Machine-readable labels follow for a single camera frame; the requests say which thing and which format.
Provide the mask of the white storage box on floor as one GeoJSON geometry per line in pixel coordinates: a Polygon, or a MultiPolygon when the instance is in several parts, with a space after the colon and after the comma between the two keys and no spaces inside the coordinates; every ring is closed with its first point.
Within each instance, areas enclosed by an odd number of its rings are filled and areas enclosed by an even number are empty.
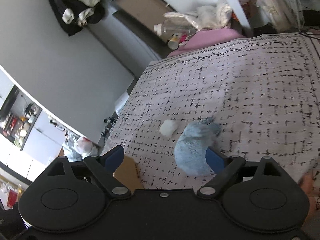
{"type": "Polygon", "coordinates": [[[115,102],[115,113],[117,116],[120,116],[121,110],[125,106],[129,99],[129,94],[128,92],[124,92],[115,102]]]}

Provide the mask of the grid patterned bed blanket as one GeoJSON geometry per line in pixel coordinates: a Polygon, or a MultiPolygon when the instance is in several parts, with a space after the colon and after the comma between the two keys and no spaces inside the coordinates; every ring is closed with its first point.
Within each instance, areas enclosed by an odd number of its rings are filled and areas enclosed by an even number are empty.
{"type": "Polygon", "coordinates": [[[151,62],[104,151],[123,146],[146,189],[196,189],[208,177],[177,168],[174,147],[189,123],[210,116],[222,153],[272,157],[299,180],[319,156],[319,39],[263,35],[151,62]],[[167,119],[178,124],[170,138],[159,132],[167,119]]]}

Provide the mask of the hanging black white clothes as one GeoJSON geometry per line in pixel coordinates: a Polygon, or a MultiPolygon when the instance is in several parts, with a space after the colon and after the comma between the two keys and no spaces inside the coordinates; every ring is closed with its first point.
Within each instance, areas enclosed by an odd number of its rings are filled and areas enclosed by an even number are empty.
{"type": "Polygon", "coordinates": [[[63,31],[73,36],[88,24],[97,24],[106,15],[101,0],[48,0],[63,31]]]}

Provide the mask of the light blue fluffy plush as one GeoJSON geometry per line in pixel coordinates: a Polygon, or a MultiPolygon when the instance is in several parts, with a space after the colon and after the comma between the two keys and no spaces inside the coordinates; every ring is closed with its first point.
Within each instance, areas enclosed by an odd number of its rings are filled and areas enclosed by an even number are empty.
{"type": "Polygon", "coordinates": [[[174,148],[176,166],[189,176],[213,174],[206,162],[206,150],[217,146],[220,131],[221,126],[213,116],[188,124],[174,148]]]}

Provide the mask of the pink bed sheet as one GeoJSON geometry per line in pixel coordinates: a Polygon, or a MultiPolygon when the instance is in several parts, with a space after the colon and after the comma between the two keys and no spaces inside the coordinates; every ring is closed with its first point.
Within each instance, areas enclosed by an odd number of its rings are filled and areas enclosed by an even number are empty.
{"type": "Polygon", "coordinates": [[[197,32],[189,41],[171,52],[168,57],[177,56],[193,50],[199,50],[232,41],[238,38],[245,38],[238,31],[229,28],[203,30],[197,32]]]}

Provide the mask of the clear plastic bottle white cap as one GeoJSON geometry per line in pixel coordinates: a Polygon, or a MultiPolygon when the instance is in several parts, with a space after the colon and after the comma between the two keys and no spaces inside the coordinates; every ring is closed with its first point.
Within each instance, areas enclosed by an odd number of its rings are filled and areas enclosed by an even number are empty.
{"type": "Polygon", "coordinates": [[[180,17],[167,18],[163,23],[154,25],[153,31],[164,42],[174,34],[190,36],[196,33],[196,29],[185,18],[180,17]]]}

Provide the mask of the brown framed board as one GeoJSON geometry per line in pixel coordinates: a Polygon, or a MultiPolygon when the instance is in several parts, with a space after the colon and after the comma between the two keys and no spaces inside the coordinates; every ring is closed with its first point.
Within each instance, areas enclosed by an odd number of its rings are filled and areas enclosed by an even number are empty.
{"type": "Polygon", "coordinates": [[[164,0],[112,0],[111,4],[118,10],[113,15],[159,57],[165,58],[170,49],[166,41],[154,31],[156,24],[165,20],[166,12],[174,11],[164,0]]]}

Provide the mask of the grey door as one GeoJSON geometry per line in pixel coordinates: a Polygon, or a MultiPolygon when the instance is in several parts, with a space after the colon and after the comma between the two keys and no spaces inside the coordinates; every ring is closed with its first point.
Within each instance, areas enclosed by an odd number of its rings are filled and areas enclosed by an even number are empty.
{"type": "Polygon", "coordinates": [[[149,63],[160,60],[161,56],[117,18],[122,14],[112,4],[112,0],[101,0],[101,2],[105,7],[106,16],[87,29],[130,74],[138,79],[149,63]]]}

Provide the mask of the beige crumpled bags pile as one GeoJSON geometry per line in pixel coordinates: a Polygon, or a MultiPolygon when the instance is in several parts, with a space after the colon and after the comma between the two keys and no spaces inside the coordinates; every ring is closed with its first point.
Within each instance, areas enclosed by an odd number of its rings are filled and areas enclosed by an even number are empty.
{"type": "Polygon", "coordinates": [[[197,7],[193,12],[166,12],[163,16],[177,25],[189,25],[196,30],[227,27],[233,10],[227,0],[218,0],[216,5],[197,7]]]}

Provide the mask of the small white soft cube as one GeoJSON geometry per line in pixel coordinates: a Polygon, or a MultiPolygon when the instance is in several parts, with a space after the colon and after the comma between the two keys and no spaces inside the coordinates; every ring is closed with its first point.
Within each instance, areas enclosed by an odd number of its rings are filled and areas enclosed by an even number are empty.
{"type": "Polygon", "coordinates": [[[159,132],[164,137],[170,138],[172,137],[173,133],[178,128],[178,124],[175,120],[167,119],[163,122],[163,124],[159,128],[159,132]]]}

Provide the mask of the open cardboard box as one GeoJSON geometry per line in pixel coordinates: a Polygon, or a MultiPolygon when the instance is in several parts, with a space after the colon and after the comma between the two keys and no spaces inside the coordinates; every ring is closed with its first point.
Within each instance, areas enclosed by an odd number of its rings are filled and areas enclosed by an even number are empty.
{"type": "Polygon", "coordinates": [[[128,156],[124,157],[123,162],[116,169],[113,175],[131,192],[134,192],[137,189],[143,189],[143,185],[139,177],[138,166],[135,161],[128,156]]]}

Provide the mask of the white plastic bag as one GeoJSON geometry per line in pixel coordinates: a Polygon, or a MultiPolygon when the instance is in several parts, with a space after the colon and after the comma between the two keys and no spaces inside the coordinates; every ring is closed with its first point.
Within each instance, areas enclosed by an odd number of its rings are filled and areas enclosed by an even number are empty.
{"type": "Polygon", "coordinates": [[[81,155],[82,159],[85,159],[89,156],[98,156],[98,148],[93,144],[93,142],[85,137],[80,137],[76,141],[74,149],[81,155]]]}

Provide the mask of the white cluttered shelf unit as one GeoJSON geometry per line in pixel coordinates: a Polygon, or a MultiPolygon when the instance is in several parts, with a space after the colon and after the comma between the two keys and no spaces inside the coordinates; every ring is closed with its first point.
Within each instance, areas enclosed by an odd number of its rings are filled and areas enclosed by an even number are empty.
{"type": "Polygon", "coordinates": [[[319,26],[319,0],[226,0],[247,37],[319,26]]]}

